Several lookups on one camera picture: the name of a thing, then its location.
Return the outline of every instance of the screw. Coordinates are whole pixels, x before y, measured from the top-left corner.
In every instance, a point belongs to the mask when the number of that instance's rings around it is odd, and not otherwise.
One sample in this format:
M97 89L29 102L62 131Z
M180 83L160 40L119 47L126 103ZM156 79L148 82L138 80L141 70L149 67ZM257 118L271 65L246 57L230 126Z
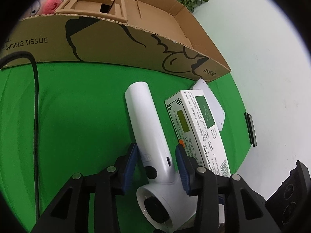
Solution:
M233 178L234 180L240 180L240 179L241 179L241 176L235 173L235 174L232 175L232 178Z
M115 166L109 166L109 167L107 167L107 171L108 172L115 172L116 171L116 167Z
M80 179L81 178L81 174L80 173L75 173L75 174L73 174L73 179L74 180L78 180L78 179Z
M202 166L199 166L199 167L197 168L197 171L198 171L199 173L205 173L205 172L206 172L206 168L205 168L205 167L202 167Z

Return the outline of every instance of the green cloth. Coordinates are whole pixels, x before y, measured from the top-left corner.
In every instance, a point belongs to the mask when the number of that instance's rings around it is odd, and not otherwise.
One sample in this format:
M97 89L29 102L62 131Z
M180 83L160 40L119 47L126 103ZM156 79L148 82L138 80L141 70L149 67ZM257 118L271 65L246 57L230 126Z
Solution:
M124 93L136 81L149 84L175 167L177 138L164 100L194 81L145 69L97 63L44 63L39 72L39 179L41 212L75 172L98 173L124 155L134 140ZM231 172L250 142L245 108L230 74L209 83L226 118L221 137ZM30 231L35 223L33 177L34 79L30 65L0 71L0 189ZM133 188L117 197L122 233L152 232L136 201L147 183L141 167Z

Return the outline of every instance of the hair dryer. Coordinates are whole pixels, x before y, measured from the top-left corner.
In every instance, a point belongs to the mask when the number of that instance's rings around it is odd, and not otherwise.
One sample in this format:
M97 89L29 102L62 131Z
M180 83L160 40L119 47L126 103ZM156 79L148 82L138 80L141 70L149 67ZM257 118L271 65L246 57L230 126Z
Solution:
M149 180L137 189L139 207L155 228L171 233L195 214L197 196L189 197L183 190L148 84L131 84L125 100Z

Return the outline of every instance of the barcode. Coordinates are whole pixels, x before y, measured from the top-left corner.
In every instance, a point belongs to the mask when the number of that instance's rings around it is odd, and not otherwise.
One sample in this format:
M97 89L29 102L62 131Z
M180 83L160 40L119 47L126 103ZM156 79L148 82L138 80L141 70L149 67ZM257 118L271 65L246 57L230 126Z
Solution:
M223 163L220 166L221 174L225 177L230 177L230 172L228 169L227 161L224 160Z

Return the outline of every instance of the cardboard box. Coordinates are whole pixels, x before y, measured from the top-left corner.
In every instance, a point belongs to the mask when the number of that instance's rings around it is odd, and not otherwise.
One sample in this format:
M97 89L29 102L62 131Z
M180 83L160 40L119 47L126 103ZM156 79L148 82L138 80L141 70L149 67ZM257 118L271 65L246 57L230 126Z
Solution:
M64 0L55 14L21 20L0 57L18 50L37 62L122 64L207 82L230 72L201 25L175 0Z
M203 90L179 91L165 105L187 155L213 173L229 177L225 148Z

